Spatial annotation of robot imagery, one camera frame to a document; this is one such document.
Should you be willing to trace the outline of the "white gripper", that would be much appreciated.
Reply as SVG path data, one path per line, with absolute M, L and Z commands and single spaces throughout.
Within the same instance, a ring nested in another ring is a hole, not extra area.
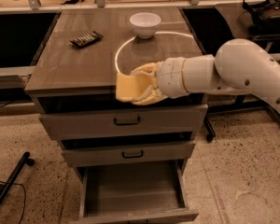
M 175 99 L 187 96 L 183 83 L 183 64 L 186 59 L 182 57 L 169 58 L 164 62 L 146 63 L 134 68 L 131 76 L 149 86 L 136 98 L 134 105 L 153 105 L 167 97 Z

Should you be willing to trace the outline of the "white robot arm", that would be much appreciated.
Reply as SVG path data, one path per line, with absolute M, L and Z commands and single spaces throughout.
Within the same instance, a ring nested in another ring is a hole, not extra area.
M 168 58 L 137 67 L 133 74 L 149 80 L 148 87 L 133 98 L 135 105 L 198 92 L 252 94 L 280 114 L 280 64 L 246 39 L 224 43 L 215 55 Z

